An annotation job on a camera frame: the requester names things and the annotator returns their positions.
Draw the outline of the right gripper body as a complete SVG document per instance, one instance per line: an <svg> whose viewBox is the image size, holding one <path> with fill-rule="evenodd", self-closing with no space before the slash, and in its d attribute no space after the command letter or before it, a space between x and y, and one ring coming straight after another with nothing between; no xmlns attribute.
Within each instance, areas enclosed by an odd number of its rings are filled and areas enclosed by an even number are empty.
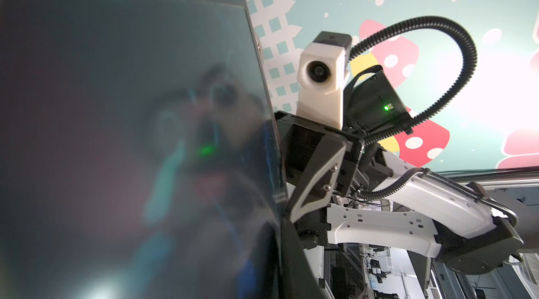
<svg viewBox="0 0 539 299"><path fill-rule="evenodd" d="M364 139L288 112L275 112L286 182L295 187L286 207L296 223L346 196L364 151Z"/></svg>

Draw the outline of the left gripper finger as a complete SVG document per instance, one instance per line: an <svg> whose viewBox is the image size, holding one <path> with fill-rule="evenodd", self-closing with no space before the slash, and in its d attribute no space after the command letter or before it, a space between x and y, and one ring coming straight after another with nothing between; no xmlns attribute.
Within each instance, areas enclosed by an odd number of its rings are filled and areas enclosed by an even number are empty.
<svg viewBox="0 0 539 299"><path fill-rule="evenodd" d="M310 269L293 223L283 218L280 225L279 293L281 298L323 299Z"/></svg>

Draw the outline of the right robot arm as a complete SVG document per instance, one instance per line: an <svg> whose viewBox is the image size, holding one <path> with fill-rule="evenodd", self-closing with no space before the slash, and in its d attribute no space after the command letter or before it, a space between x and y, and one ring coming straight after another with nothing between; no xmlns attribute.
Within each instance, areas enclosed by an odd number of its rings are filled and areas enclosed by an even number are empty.
<svg viewBox="0 0 539 299"><path fill-rule="evenodd" d="M411 116L383 66L351 77L348 65L362 53L404 33L431 29L456 42L459 76L428 109ZM517 214L476 182L461 185L416 167L380 145L412 134L468 84L477 48L459 24L438 16L411 18L359 43L321 32L302 52L297 112L275 113L286 181L294 186L287 208L304 248L373 244L401 248L464 275L506 264L523 247Z"/></svg>

